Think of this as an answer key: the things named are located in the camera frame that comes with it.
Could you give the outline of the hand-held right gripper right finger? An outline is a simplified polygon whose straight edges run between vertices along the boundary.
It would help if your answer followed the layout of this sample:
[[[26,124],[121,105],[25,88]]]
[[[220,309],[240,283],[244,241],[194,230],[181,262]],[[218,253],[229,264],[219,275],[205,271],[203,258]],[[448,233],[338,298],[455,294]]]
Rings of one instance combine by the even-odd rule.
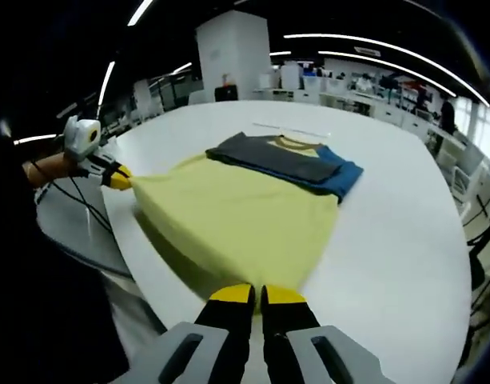
[[[272,383],[390,383],[379,358],[335,326],[322,326],[305,298],[261,289],[263,355]]]

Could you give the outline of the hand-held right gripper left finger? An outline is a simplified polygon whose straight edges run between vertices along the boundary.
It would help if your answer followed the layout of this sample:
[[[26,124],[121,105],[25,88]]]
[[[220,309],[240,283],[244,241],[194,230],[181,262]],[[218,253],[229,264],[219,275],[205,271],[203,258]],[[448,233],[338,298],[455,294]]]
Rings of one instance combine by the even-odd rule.
[[[250,284],[212,294],[195,322],[180,322],[145,348],[125,383],[239,383],[255,309]]]

